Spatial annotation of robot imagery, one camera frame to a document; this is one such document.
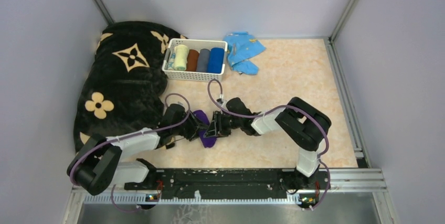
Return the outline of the purple towel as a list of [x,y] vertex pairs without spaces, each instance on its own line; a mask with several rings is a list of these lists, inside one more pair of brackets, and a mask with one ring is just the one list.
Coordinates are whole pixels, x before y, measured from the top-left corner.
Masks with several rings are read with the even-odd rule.
[[[210,121],[204,111],[196,110],[193,112],[193,115],[196,116],[196,118],[199,119],[206,126],[208,126],[210,124]],[[217,138],[216,137],[204,137],[205,132],[206,132],[205,129],[198,131],[200,140],[201,140],[204,148],[212,148],[215,145]]]

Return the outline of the royal blue towel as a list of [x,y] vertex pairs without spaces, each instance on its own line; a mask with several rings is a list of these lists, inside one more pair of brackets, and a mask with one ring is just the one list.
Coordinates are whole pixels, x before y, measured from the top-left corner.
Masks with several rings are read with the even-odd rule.
[[210,50],[207,72],[220,74],[224,63],[225,51],[223,48],[212,48]]

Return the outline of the yellow green towel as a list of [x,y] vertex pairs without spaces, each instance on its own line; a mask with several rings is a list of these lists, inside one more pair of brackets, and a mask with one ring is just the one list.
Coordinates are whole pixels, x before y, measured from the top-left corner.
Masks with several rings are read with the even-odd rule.
[[189,48],[185,45],[178,45],[174,48],[174,62],[173,69],[176,71],[185,71],[187,65],[187,57]]

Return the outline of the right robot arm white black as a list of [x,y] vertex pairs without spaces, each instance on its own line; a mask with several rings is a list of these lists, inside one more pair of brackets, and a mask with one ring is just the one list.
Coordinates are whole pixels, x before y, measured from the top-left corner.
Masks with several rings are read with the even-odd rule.
[[236,129],[249,136],[285,132],[300,149],[296,162],[297,185],[310,188],[315,183],[322,154],[320,143],[332,125],[324,113],[298,97],[266,112],[251,112],[240,98],[218,99],[216,104],[219,110],[213,113],[204,137],[228,137]]

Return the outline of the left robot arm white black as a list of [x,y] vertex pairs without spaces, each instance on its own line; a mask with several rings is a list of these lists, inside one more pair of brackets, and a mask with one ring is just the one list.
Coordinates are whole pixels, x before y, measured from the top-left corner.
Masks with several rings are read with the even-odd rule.
[[93,134],[67,168],[74,185],[95,196],[114,185],[138,183],[151,189],[157,174],[144,160],[126,161],[143,151],[152,151],[170,144],[175,136],[191,141],[207,129],[207,123],[197,118],[182,105],[167,107],[158,127],[144,127],[139,131],[112,137]]

